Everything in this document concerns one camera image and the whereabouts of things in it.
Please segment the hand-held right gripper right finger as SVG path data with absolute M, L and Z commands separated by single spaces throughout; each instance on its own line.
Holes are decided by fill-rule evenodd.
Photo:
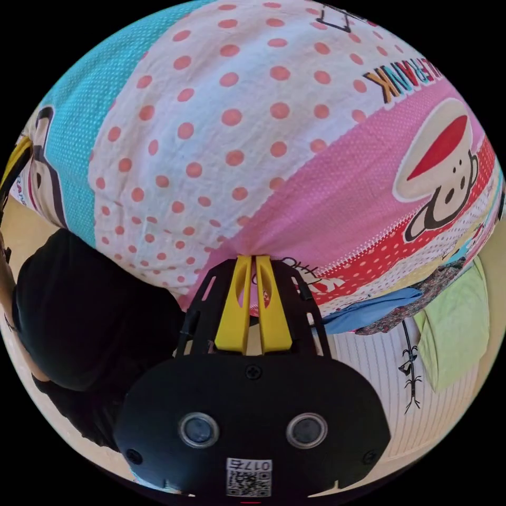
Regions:
M 256 278 L 262 352 L 288 352 L 292 346 L 292 338 L 268 256 L 256 257 Z

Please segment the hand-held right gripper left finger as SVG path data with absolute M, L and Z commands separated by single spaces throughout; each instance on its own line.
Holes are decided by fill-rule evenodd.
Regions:
M 218 351 L 247 350 L 251 271 L 252 258 L 238 256 L 215 338 Z

